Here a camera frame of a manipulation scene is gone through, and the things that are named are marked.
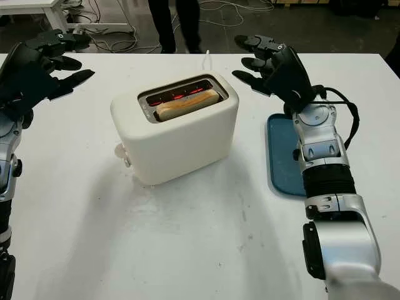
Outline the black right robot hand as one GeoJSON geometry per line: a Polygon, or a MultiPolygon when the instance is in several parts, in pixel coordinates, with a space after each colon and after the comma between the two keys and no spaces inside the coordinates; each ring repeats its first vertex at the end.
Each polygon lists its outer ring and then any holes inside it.
{"type": "Polygon", "coordinates": [[[241,82],[259,93],[276,95],[296,113],[314,100],[316,93],[292,47],[260,35],[237,35],[234,41],[241,49],[254,54],[253,58],[242,58],[242,65],[261,75],[255,77],[246,71],[233,71],[232,75],[241,82]]]}

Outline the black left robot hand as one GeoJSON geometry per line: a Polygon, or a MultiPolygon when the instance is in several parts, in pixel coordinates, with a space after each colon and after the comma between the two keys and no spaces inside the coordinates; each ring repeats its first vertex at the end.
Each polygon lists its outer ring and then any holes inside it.
{"type": "Polygon", "coordinates": [[[1,66],[1,112],[17,121],[43,99],[72,93],[94,71],[81,69],[80,61],[64,54],[86,49],[90,42],[86,33],[53,29],[17,43],[1,66]]]}

